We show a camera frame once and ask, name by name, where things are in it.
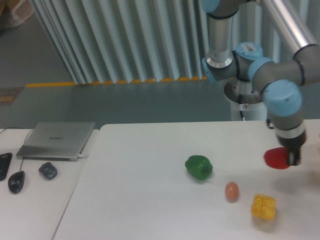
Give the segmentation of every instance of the yellow object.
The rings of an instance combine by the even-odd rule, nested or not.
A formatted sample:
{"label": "yellow object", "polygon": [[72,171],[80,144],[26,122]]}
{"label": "yellow object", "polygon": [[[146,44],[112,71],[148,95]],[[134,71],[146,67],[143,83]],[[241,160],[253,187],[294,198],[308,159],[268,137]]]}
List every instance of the yellow object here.
{"label": "yellow object", "polygon": [[251,205],[251,214],[258,218],[273,219],[276,215],[276,200],[271,196],[256,194]]}
{"label": "yellow object", "polygon": [[[198,81],[198,80],[207,80],[207,77],[204,76],[202,79],[200,79],[198,76],[193,76],[192,78],[187,77],[179,77],[177,81]],[[140,79],[134,79],[130,83],[137,84],[142,83]],[[156,80],[154,78],[149,78],[144,81],[144,83],[155,83]],[[165,77],[161,80],[161,82],[175,82],[172,78]],[[116,82],[117,84],[126,84],[126,80],[119,80]],[[103,83],[100,83],[99,81],[93,81],[90,83],[85,83],[84,85],[107,85],[107,84],[113,84],[111,80],[104,81]],[[75,84],[74,82],[68,81],[68,82],[49,82],[49,83],[29,83],[25,87],[26,88],[37,88],[37,87],[59,87],[59,86],[76,86],[76,85],[82,85],[81,83]]]}

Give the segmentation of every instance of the laptop logo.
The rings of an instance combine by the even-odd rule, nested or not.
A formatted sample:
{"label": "laptop logo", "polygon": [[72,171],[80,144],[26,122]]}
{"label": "laptop logo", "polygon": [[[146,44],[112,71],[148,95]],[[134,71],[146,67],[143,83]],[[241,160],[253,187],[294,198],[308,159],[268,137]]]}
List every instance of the laptop logo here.
{"label": "laptop logo", "polygon": [[50,140],[62,140],[64,139],[62,136],[51,136],[49,137]]}

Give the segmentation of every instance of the metal pipe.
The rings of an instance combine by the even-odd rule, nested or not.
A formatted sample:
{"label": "metal pipe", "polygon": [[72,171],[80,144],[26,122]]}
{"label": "metal pipe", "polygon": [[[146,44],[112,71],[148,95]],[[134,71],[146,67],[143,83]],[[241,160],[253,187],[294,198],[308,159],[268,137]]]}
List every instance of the metal pipe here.
{"label": "metal pipe", "polygon": [[301,48],[318,44],[290,0],[260,0],[292,56]]}
{"label": "metal pipe", "polygon": [[213,19],[209,18],[209,47],[205,59],[207,63],[216,69],[225,68],[231,64],[231,32],[233,18]]}

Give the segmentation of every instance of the yellow floor stripe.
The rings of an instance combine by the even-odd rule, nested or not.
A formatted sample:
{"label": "yellow floor stripe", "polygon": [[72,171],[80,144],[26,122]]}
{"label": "yellow floor stripe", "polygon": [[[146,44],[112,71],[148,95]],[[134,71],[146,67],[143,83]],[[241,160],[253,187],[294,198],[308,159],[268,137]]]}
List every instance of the yellow floor stripe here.
{"label": "yellow floor stripe", "polygon": [[[187,77],[179,77],[177,81],[198,81],[200,80],[198,76],[194,76],[192,78]],[[207,80],[207,77],[204,76],[201,80]],[[156,80],[154,78],[149,78],[145,80],[143,83],[155,83]],[[160,80],[160,82],[174,82],[172,78],[165,77]],[[128,82],[126,80],[119,80],[116,82],[116,84],[127,84]],[[134,79],[130,82],[131,84],[139,84],[142,83],[140,79]],[[100,83],[99,81],[94,81],[90,83],[86,83],[86,86],[90,85],[108,85],[113,84],[111,80],[104,81],[103,83]],[[49,83],[28,83],[25,85],[26,88],[38,88],[38,87],[61,87],[61,86],[81,86],[81,84],[75,84],[74,82],[49,82]]]}

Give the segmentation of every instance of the green bell pepper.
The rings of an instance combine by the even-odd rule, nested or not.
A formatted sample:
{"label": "green bell pepper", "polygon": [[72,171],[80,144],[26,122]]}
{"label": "green bell pepper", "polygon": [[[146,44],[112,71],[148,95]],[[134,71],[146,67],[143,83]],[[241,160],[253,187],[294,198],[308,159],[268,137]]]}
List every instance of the green bell pepper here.
{"label": "green bell pepper", "polygon": [[198,180],[205,180],[213,170],[208,158],[201,155],[193,155],[185,162],[187,171]]}

